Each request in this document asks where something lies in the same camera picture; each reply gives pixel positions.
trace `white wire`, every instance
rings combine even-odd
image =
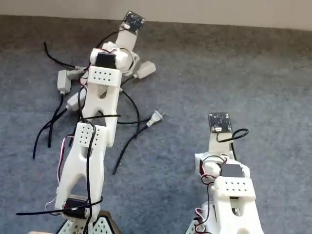
[[[47,202],[47,203],[45,204],[45,206],[44,206],[45,211],[48,211],[47,206],[48,206],[49,204],[51,204],[52,202],[54,202],[56,198],[57,198],[57,197],[54,197],[52,201],[49,201],[49,202]]]
[[[58,184],[60,182],[60,177],[59,177],[59,168],[61,166],[61,163],[62,163],[62,160],[63,160],[63,157],[64,157],[64,150],[65,150],[65,141],[66,139],[70,137],[70,138],[74,138],[74,136],[66,136],[64,137],[63,141],[62,141],[62,145],[61,145],[61,148],[60,148],[60,155],[59,155],[59,161],[58,161],[58,169],[57,169],[57,179],[58,179]]]

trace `cable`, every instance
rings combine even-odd
[[[136,123],[144,123],[144,122],[147,122],[150,120],[151,117],[149,118],[146,118],[146,119],[143,119],[143,120],[140,120],[140,121],[133,121],[133,122],[120,122],[120,121],[117,121],[118,124],[136,124]]]
[[[48,211],[48,208],[47,208],[48,205],[51,204],[52,202],[54,202],[56,198],[57,198],[57,197],[54,197],[52,201],[49,201],[49,202],[47,202],[47,203],[45,204],[45,206],[44,206],[45,211]],[[58,215],[60,215],[60,213],[58,213],[58,214],[50,213],[50,215],[58,216]]]
[[[35,145],[34,145],[34,150],[33,150],[33,159],[35,159],[36,157],[36,149],[37,149],[37,145],[38,145],[38,140],[39,140],[39,137],[41,135],[41,133],[43,132],[43,130],[47,129],[50,127],[50,124],[57,121],[59,118],[62,117],[62,115],[67,111],[67,109],[65,108],[63,111],[61,111],[59,114],[57,114],[57,116],[50,120],[49,122],[47,122],[40,130],[39,130],[39,133],[36,137],[36,141],[35,141]]]
[[[208,212],[207,212],[207,217],[205,218],[205,220],[203,220],[201,223],[198,223],[196,226],[195,226],[195,233],[196,234],[212,234],[211,232],[206,232],[206,228],[204,229],[203,232],[201,231],[198,231],[198,228],[203,225],[205,222],[208,221],[208,218],[209,218],[209,213],[210,213],[210,197],[209,197],[209,186],[211,184],[213,184],[214,182],[211,182],[207,185],[207,197],[208,197]]]
[[[241,134],[241,135],[235,136],[236,134],[238,134],[238,133],[240,133],[240,132],[244,132],[244,133]],[[238,129],[238,130],[234,131],[234,132],[232,133],[232,137],[231,137],[231,138],[224,139],[224,140],[219,140],[219,139],[218,139],[219,133],[217,133],[217,134],[216,134],[216,140],[217,140],[217,142],[219,142],[219,143],[228,142],[228,141],[231,141],[231,140],[236,140],[236,139],[243,138],[243,137],[246,136],[248,133],[249,133],[249,130],[248,130],[247,128],[241,128],[241,129]],[[232,150],[232,152],[233,152],[233,157],[234,157],[234,159],[237,161],[236,153],[235,153],[235,149],[234,149],[234,143],[231,142],[230,146],[231,146],[231,150]]]
[[[90,155],[91,155],[91,150],[92,150],[92,143],[94,140],[94,137],[96,135],[97,129],[95,127],[95,125],[91,122],[85,121],[86,123],[89,123],[92,127],[93,127],[93,132],[90,138],[90,143],[89,143],[89,147],[88,147],[88,151],[87,151],[87,156],[86,156],[86,167],[87,167],[87,173],[86,173],[86,180],[87,180],[87,194],[88,194],[88,201],[89,203],[91,202],[91,190],[90,190]],[[88,233],[88,225],[90,223],[90,220],[92,218],[92,206],[90,206],[90,211],[89,211],[89,217],[87,218],[86,224],[84,226],[83,229],[83,234]]]
[[[95,203],[88,203],[85,205],[81,205],[81,206],[76,206],[76,207],[72,207],[72,208],[65,208],[65,209],[59,209],[59,210],[52,210],[52,211],[39,211],[39,212],[19,212],[16,213],[15,215],[17,216],[25,216],[25,215],[45,215],[45,214],[52,214],[52,213],[58,213],[58,212],[64,212],[64,211],[74,211],[77,210],[78,208],[87,208],[87,207],[92,207],[95,205],[100,204],[103,201],[103,197],[101,196],[101,199]]]
[[[136,127],[136,132],[140,131],[140,112],[138,111],[137,105],[135,104],[135,102],[132,100],[132,98],[125,92],[125,91],[121,91],[121,93],[123,93],[129,100],[130,102],[133,104],[135,110],[136,110],[136,118],[137,118],[137,127]]]
[[[128,145],[130,144],[130,142],[131,142],[134,138],[136,138],[140,133],[142,133],[144,130],[146,130],[147,128],[148,128],[148,126],[145,125],[145,126],[144,126],[143,128],[141,128],[139,131],[137,131],[132,137],[130,137],[130,139],[126,142],[126,144],[124,145],[123,149],[121,150],[120,155],[119,155],[119,157],[118,157],[118,159],[117,159],[117,162],[116,162],[116,164],[115,164],[115,167],[114,167],[114,170],[113,170],[113,175],[115,175],[115,173],[116,173],[116,171],[117,171],[117,168],[118,168],[118,166],[119,166],[119,164],[120,164],[120,161],[121,161],[121,159],[122,159],[122,156],[124,155],[124,153],[125,153],[125,151],[126,151]]]
[[[237,133],[239,133],[239,132],[240,132],[240,129],[238,129],[238,130],[236,130],[235,132],[233,132],[233,133],[232,133],[232,137],[234,137],[234,136],[235,136]],[[231,149],[232,149],[232,152],[233,152],[234,160],[237,161],[236,153],[235,153],[235,149],[234,149],[234,142],[231,143]]]
[[[100,115],[100,116],[92,116],[84,119],[95,119],[95,118],[105,118],[105,117],[120,117],[121,115]]]
[[[135,78],[134,76],[131,76],[131,77],[129,77],[129,78],[126,78],[126,79],[121,83],[120,87],[122,87],[125,83],[127,83],[128,81],[130,81],[130,80],[132,80],[132,79],[134,79],[134,78]]]
[[[113,36],[113,35],[115,35],[115,34],[121,32],[121,31],[125,31],[125,30],[126,30],[126,29],[120,29],[120,30],[118,30],[118,31],[112,32],[111,34],[107,35],[106,37],[104,37],[104,38],[97,44],[96,48],[102,47],[102,44],[103,44],[108,38],[110,38],[111,36]]]
[[[64,137],[63,141],[62,141],[62,145],[60,148],[60,155],[59,155],[59,161],[58,161],[58,170],[57,170],[57,179],[58,179],[58,184],[60,183],[60,168],[62,166],[62,162],[64,159],[64,152],[65,152],[65,142],[66,139],[70,137],[71,139],[74,139],[73,135],[67,135],[66,137]]]
[[[74,127],[74,129],[73,129],[73,132],[72,132],[72,135],[74,136],[75,135],[75,133],[76,133],[76,128],[77,128],[77,124],[79,123],[79,121],[80,121],[80,115],[78,115],[78,118],[77,118],[77,121],[76,121],[76,124],[75,124],[75,127]],[[70,140],[69,140],[69,143],[68,143],[68,146],[69,147],[71,147],[72,146],[72,144],[73,144],[73,138],[71,138]]]
[[[243,134],[239,135],[239,136],[235,136],[237,133],[239,132],[244,132]],[[235,132],[233,132],[232,134],[232,137],[231,138],[228,138],[228,139],[224,139],[224,140],[219,140],[218,136],[219,136],[219,133],[216,134],[216,140],[217,142],[219,143],[223,143],[223,142],[228,142],[228,141],[231,141],[231,140],[236,140],[236,139],[240,139],[240,138],[243,138],[245,135],[247,135],[249,133],[249,130],[247,128],[241,128],[241,129],[238,129],[236,130]]]
[[[43,43],[43,46],[44,46],[44,51],[46,53],[46,55],[51,59],[53,60],[54,62],[56,62],[57,64],[61,65],[61,66],[66,66],[66,67],[70,67],[70,68],[76,68],[74,65],[71,65],[71,64],[68,64],[68,63],[65,63],[65,62],[61,62],[59,60],[57,60],[56,58],[52,57],[48,51],[48,47],[47,47],[47,43],[44,42]]]
[[[58,115],[58,112],[59,112],[60,108],[62,107],[63,103],[64,103],[64,94],[60,94],[60,102],[59,102],[57,109],[54,111],[52,119],[54,119]],[[54,123],[55,122],[51,123],[50,128],[49,128],[48,148],[51,147],[51,143],[52,143],[52,132],[53,132],[53,124]]]

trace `white 3d-printed bracket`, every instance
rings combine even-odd
[[[107,147],[108,128],[96,127],[96,135],[92,144],[90,155],[90,190],[91,202],[95,203],[101,199],[104,183],[104,155]],[[63,206],[70,195],[71,190],[80,177],[86,178],[86,153],[89,147],[93,128],[88,123],[78,123],[75,133],[73,147],[65,161],[61,180],[57,189],[55,209],[63,209]],[[100,205],[92,206],[93,213],[91,222],[95,222],[100,211]]]
[[[85,220],[76,220],[72,222],[67,220],[63,227],[59,230],[58,234],[82,234],[85,225]],[[91,234],[113,234],[107,219],[100,217],[93,226]]]
[[[115,115],[120,92],[122,73],[119,70],[90,66],[88,76],[88,90],[85,105],[82,109],[83,117],[93,117],[98,111],[104,115]],[[106,96],[101,98],[103,86],[106,86]],[[107,147],[112,147],[115,139],[117,117],[105,118],[107,129]]]
[[[250,178],[220,176],[212,190],[219,234],[263,234]]]

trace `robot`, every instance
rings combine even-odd
[[[211,113],[208,119],[209,151],[195,154],[195,172],[207,185],[208,200],[195,209],[196,217],[185,234],[264,234],[250,170],[237,161],[234,150],[234,140],[249,131],[232,132],[229,113]]]
[[[109,212],[101,211],[104,184],[103,160],[107,147],[112,147],[117,126],[117,104],[122,75],[142,78],[155,71],[150,62],[139,64],[139,56],[132,52],[137,33],[145,19],[128,12],[122,22],[116,43],[108,42],[94,48],[86,83],[74,96],[80,114],[72,148],[63,162],[61,152],[58,166],[55,210],[17,215],[62,215],[67,221],[57,234],[119,234],[121,233]],[[91,120],[101,111],[105,126],[94,125]],[[236,160],[234,140],[244,137],[247,129],[232,132],[228,113],[209,114],[209,151],[195,154],[195,172],[214,194],[196,208],[196,217],[185,234],[264,234],[261,228],[250,170]],[[154,112],[145,128],[161,121],[163,115]],[[87,180],[87,197],[71,194],[80,177]]]

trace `white plastic part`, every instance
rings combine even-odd
[[[116,55],[116,68],[120,70],[125,76],[130,76],[133,74],[133,71],[140,60],[140,57],[135,52],[118,46],[112,42],[103,44],[102,49]]]
[[[84,228],[85,220],[77,220],[72,222],[67,220],[63,227],[60,229],[58,234],[82,234]],[[110,226],[105,217],[100,217],[92,228],[90,234],[113,234]]]
[[[80,102],[83,103],[86,98],[86,90],[83,89],[80,93]],[[66,108],[71,111],[78,110],[78,93],[75,93],[70,99],[67,100]]]
[[[118,33],[116,44],[119,47],[126,48],[129,51],[133,51],[133,48],[136,44],[137,36],[127,30],[123,30],[122,27],[120,27],[119,30],[122,31]]]
[[[229,139],[231,137],[232,137],[232,133],[220,133],[218,135],[219,140]],[[208,150],[209,150],[209,152],[213,152],[213,153],[217,153],[217,154],[222,153],[222,152],[229,152],[231,142],[232,141],[227,141],[227,142],[222,142],[222,143],[217,142],[216,133],[211,133],[210,139],[209,139]]]
[[[95,203],[101,199],[104,183],[104,155],[107,147],[108,128],[96,125],[96,135],[92,144],[90,155],[90,191],[91,202]],[[73,146],[65,161],[61,180],[57,189],[57,199],[55,209],[63,209],[71,190],[80,177],[86,177],[86,158],[87,148],[90,143],[93,128],[87,123],[78,123],[75,133]],[[93,213],[91,223],[95,222],[100,211],[100,205],[92,206]]]
[[[195,154],[195,173],[200,175],[200,162],[204,161],[209,156],[217,155],[223,159],[225,159],[225,156],[222,156],[221,154],[213,154],[209,152],[205,152],[203,154]],[[218,157],[210,157],[206,159],[203,163],[203,167],[205,170],[205,173],[211,174],[214,177],[217,177],[220,175],[220,167],[216,163],[222,163],[223,161],[219,159]]]
[[[142,79],[151,73],[154,73],[156,71],[156,66],[154,63],[147,61],[140,65],[138,70],[135,72],[134,76],[135,78]]]
[[[58,72],[58,90],[61,94],[69,93],[71,87],[70,79],[67,77],[67,71]]]
[[[88,91],[85,106],[82,109],[83,117],[93,117],[98,111],[104,115],[115,115],[120,91],[122,73],[116,69],[94,67],[89,68]],[[106,86],[106,96],[101,98],[100,86]],[[115,140],[117,117],[106,117],[108,128],[107,146],[112,147]]]
[[[218,177],[212,187],[219,234],[264,234],[250,178]]]
[[[184,234],[196,234],[195,226],[198,224],[197,220],[192,220],[191,224],[189,225],[188,229],[185,231]]]

